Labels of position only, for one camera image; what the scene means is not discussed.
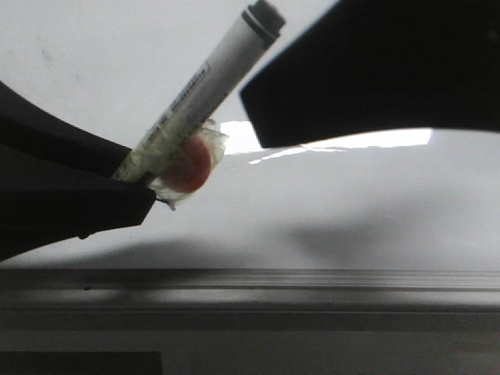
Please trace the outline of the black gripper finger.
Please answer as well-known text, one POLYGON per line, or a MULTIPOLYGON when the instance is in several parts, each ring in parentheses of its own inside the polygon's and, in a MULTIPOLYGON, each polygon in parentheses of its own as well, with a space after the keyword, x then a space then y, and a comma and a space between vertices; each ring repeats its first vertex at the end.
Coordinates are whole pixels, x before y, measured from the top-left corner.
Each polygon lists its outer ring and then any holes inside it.
POLYGON ((153 190, 112 179, 129 148, 1 86, 1 258, 141 224, 153 190))
POLYGON ((241 90, 260 144, 499 130, 496 1, 339 1, 241 90))

